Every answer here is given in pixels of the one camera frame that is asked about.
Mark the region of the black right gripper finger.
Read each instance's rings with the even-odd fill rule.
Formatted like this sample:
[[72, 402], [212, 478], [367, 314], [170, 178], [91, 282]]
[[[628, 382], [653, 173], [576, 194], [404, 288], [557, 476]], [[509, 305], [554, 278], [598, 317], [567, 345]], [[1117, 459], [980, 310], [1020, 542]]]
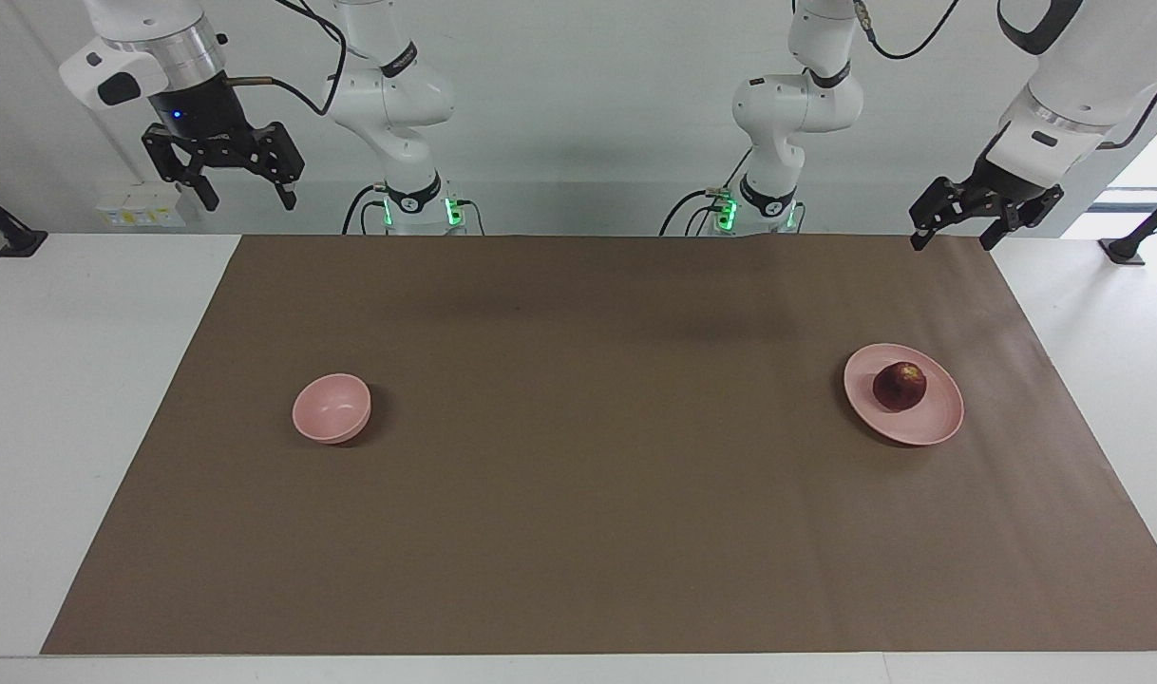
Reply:
[[218, 190], [204, 175], [208, 167], [208, 147], [204, 142], [175, 137], [161, 123], [153, 123], [143, 131], [142, 144], [162, 181], [191, 189], [205, 211], [218, 211]]
[[270, 122], [263, 128], [250, 133], [253, 150], [250, 152], [250, 172], [261, 177], [275, 187], [283, 209], [293, 211], [297, 198], [294, 185], [299, 182], [305, 162], [293, 142], [292, 134], [280, 122]]

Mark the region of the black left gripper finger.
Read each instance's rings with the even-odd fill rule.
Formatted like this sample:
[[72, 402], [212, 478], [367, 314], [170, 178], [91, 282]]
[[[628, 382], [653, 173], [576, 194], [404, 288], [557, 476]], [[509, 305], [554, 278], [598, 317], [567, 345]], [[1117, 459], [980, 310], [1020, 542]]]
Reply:
[[1025, 228], [1036, 228], [1062, 198], [1064, 198], [1064, 191], [1046, 190], [1033, 199], [992, 199], [987, 207], [995, 220], [979, 235], [979, 247], [982, 247], [985, 251], [992, 251], [1009, 234]]
[[909, 207], [911, 247], [924, 251], [935, 234], [977, 216], [978, 191], [968, 181], [935, 178]]

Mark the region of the dark red apple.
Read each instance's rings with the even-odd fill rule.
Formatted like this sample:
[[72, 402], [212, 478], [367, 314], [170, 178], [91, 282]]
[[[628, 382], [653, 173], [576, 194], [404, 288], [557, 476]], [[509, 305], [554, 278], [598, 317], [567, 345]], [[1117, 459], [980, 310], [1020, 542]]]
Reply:
[[929, 380], [921, 367], [913, 362], [896, 362], [880, 369], [871, 381], [874, 398], [890, 411], [915, 409], [924, 400]]

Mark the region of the pink plate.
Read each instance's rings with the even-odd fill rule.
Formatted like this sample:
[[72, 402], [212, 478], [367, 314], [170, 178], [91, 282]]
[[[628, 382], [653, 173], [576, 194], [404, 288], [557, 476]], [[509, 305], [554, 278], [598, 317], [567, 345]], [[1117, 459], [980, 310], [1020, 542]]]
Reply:
[[[918, 365], [927, 381], [924, 398], [904, 411], [884, 407], [874, 395], [874, 377], [897, 362]], [[964, 399], [951, 373], [922, 351], [894, 343], [865, 345], [849, 354], [843, 365], [843, 394], [874, 432], [911, 447], [946, 442], [959, 431], [965, 415]]]

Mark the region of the pink bowl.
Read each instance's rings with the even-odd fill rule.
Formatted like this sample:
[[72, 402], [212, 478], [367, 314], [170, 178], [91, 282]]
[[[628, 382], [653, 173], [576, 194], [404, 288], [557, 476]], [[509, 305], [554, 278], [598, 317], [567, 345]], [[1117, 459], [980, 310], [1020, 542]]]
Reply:
[[356, 437], [370, 415], [370, 387], [348, 373], [314, 380], [296, 395], [292, 407], [292, 422], [300, 436], [326, 446]]

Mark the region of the black clamp stand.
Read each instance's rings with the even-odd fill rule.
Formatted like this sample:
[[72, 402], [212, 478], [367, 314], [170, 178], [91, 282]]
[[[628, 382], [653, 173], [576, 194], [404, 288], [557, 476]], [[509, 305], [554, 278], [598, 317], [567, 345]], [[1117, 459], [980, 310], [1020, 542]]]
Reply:
[[1100, 250], [1105, 256], [1108, 256], [1113, 264], [1143, 267], [1145, 262], [1138, 255], [1138, 248], [1154, 235], [1157, 235], [1157, 207], [1148, 213], [1125, 237], [1100, 238], [1096, 241], [1096, 245], [1100, 247]]
[[34, 256], [47, 240], [47, 231], [36, 230], [0, 204], [0, 234], [5, 245], [0, 258], [28, 258]]

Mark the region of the brown table mat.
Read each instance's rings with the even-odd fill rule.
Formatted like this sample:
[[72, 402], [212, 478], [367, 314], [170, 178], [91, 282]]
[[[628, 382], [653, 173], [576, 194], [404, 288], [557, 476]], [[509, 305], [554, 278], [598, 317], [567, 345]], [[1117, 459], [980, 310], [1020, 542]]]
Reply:
[[[953, 437], [852, 410], [877, 343]], [[778, 650], [1157, 650], [1157, 544], [972, 238], [241, 238], [43, 645]]]

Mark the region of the white wall socket box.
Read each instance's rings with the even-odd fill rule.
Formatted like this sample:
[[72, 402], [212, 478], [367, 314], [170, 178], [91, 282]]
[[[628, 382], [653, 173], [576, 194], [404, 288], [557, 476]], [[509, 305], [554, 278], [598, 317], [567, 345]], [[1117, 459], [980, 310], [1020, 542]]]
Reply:
[[111, 229], [179, 230], [196, 219], [196, 207], [175, 183], [137, 183], [101, 196], [95, 213]]

